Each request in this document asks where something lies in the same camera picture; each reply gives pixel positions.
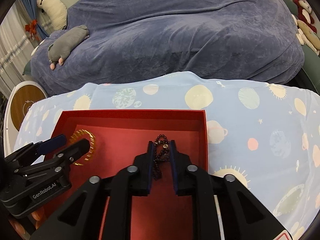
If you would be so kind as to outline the red cardboard box tray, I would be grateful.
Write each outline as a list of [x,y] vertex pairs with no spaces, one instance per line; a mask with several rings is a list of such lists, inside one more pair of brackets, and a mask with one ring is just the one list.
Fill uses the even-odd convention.
[[134,196],[133,165],[157,137],[176,142],[192,164],[208,164],[206,114],[191,110],[96,110],[61,115],[54,135],[95,137],[93,155],[72,165],[72,188],[45,206],[48,219],[32,239],[192,239],[191,196],[177,196],[171,165],[160,165],[148,196]]

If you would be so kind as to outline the blue planet print cloth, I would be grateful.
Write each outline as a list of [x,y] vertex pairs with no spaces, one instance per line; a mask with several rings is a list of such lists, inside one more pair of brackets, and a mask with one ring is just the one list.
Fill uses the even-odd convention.
[[18,149],[49,139],[63,111],[203,109],[209,171],[232,173],[299,239],[319,213],[319,95],[248,80],[205,80],[190,72],[95,85],[33,104]]

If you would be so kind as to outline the grey mole plush toy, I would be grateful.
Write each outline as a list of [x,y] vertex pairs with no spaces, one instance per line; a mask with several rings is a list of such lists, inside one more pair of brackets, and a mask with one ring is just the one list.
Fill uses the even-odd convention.
[[76,26],[61,35],[48,47],[50,69],[54,70],[58,64],[62,66],[72,50],[85,39],[89,38],[89,29],[86,25]]

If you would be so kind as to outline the white sheer curtain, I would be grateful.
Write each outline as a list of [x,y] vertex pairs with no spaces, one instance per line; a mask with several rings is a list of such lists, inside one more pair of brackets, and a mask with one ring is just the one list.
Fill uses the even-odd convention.
[[8,98],[13,88],[23,81],[31,80],[30,75],[24,75],[25,65],[31,59],[35,45],[25,32],[25,25],[30,23],[21,0],[11,6],[1,22],[1,93]]

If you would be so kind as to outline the white sheep plush toy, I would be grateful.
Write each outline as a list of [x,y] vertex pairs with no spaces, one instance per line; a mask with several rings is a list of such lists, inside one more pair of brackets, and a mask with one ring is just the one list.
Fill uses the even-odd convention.
[[49,17],[54,30],[67,27],[67,7],[60,0],[36,0],[36,3]]

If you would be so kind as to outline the blue curtain with red bow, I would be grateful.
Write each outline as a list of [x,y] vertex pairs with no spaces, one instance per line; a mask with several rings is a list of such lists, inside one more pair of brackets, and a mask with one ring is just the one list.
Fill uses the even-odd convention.
[[[31,20],[36,20],[37,19],[37,2],[36,0],[21,0],[22,4],[24,5],[29,17]],[[43,27],[39,24],[36,25],[36,31],[42,40],[47,38],[49,35],[47,32],[43,29]]]

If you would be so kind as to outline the dark blue velvet blanket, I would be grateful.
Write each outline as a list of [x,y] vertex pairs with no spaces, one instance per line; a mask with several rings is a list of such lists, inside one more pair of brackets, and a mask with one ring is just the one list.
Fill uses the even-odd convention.
[[48,48],[63,30],[31,58],[32,77],[49,95],[183,71],[285,84],[304,64],[283,0],[79,0],[67,20],[68,29],[85,25],[89,38],[54,70]]

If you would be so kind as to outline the beige plush toy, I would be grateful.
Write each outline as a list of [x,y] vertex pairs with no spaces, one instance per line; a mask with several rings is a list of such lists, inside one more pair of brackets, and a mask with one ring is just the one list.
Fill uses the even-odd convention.
[[299,20],[295,15],[292,15],[292,18],[298,29],[296,37],[298,38],[300,44],[307,45],[316,53],[317,56],[319,56],[319,37],[306,23]]

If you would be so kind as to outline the red monkey plush toy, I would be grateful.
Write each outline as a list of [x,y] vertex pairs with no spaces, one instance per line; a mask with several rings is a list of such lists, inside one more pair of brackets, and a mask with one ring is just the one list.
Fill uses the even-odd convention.
[[306,23],[314,33],[317,33],[316,27],[313,25],[315,20],[312,17],[312,8],[307,0],[293,0],[298,8],[298,19]]

